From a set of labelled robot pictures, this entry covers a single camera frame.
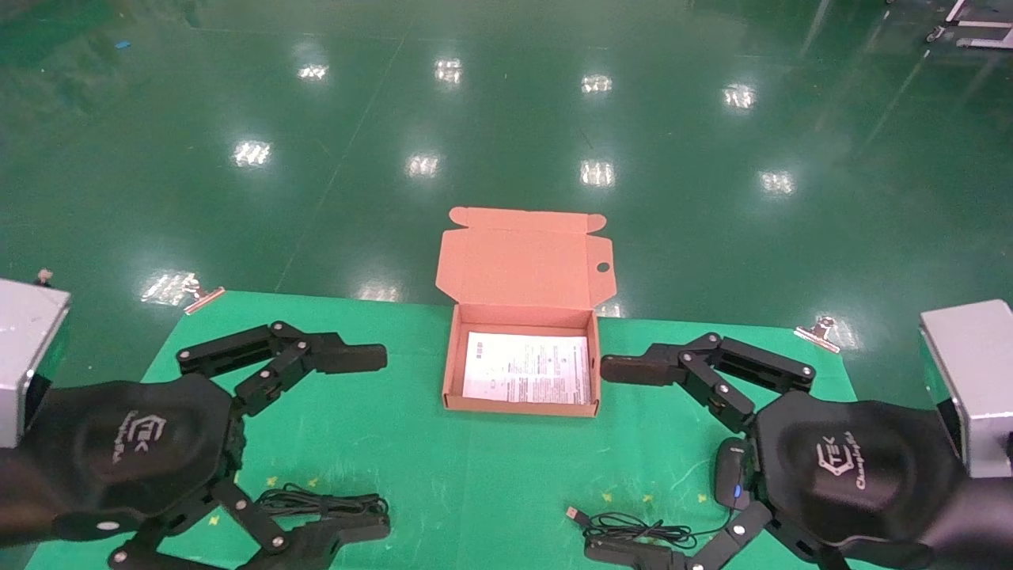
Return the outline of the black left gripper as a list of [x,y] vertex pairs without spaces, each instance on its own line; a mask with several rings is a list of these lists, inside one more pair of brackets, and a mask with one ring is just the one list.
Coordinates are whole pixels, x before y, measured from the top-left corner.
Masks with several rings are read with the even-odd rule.
[[[2,451],[3,547],[96,542],[184,515],[222,473],[232,407],[199,374],[48,390],[21,441]],[[224,482],[212,498],[260,547],[243,569],[329,569],[343,547],[391,533],[376,493],[284,484],[253,500]]]

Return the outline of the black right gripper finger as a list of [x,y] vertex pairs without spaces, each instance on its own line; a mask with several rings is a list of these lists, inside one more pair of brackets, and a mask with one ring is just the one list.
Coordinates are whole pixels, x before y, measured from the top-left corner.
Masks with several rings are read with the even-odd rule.
[[601,358],[605,382],[680,386],[730,432],[746,433],[757,414],[755,404],[727,381],[728,376],[778,394],[809,393],[815,369],[716,332],[685,345],[654,343],[638,356]]

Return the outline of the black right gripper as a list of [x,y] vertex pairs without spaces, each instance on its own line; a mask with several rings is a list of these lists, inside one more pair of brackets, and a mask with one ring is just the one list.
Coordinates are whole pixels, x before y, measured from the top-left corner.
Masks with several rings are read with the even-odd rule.
[[694,533],[583,515],[585,556],[631,569],[723,569],[768,533],[801,560],[890,569],[1009,569],[1009,477],[971,477],[936,412],[793,392],[756,415],[753,498]]

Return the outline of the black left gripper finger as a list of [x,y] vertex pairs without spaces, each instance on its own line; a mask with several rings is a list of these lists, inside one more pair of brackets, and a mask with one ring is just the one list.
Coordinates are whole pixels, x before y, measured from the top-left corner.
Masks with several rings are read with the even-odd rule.
[[235,387],[236,414],[256,416],[310,373],[380,371],[388,364],[384,345],[348,345],[336,332],[303,332],[275,321],[186,347],[176,354],[182,374],[206,378],[258,365]]

